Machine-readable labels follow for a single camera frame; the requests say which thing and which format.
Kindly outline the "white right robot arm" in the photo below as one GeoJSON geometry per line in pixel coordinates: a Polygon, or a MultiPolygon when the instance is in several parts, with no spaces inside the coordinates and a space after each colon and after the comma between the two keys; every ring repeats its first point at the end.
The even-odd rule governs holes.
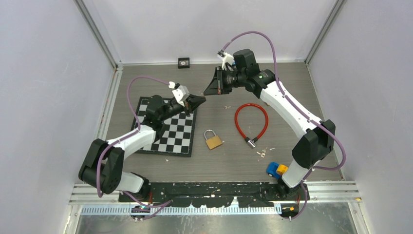
{"type": "Polygon", "coordinates": [[[292,150],[290,166],[276,184],[279,196],[291,200],[305,176],[332,152],[335,124],[331,120],[323,121],[305,109],[272,71],[259,68],[250,49],[237,51],[233,55],[223,50],[217,54],[222,64],[216,67],[204,95],[225,95],[233,88],[244,87],[272,107],[299,139],[292,150]]]}

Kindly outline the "brass padlock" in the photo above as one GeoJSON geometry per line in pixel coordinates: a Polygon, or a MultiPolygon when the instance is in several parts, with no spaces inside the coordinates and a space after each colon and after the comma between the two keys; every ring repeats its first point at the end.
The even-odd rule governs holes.
{"type": "Polygon", "coordinates": [[[204,138],[205,138],[206,145],[210,150],[213,150],[223,144],[223,141],[211,129],[204,131],[204,138]],[[209,132],[213,134],[213,137],[210,137],[210,138],[207,137],[207,133],[209,132]]]}

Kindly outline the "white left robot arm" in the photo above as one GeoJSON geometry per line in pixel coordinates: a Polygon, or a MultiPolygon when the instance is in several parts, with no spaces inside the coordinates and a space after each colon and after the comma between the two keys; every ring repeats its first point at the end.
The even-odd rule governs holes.
{"type": "Polygon", "coordinates": [[[105,141],[95,139],[78,172],[78,178],[96,188],[98,195],[126,191],[138,202],[149,197],[149,181],[136,173],[123,170],[124,160],[141,148],[158,141],[166,131],[165,121],[180,113],[192,114],[205,97],[189,95],[181,105],[175,98],[167,102],[159,95],[151,96],[145,117],[132,131],[121,137],[105,141]]]}

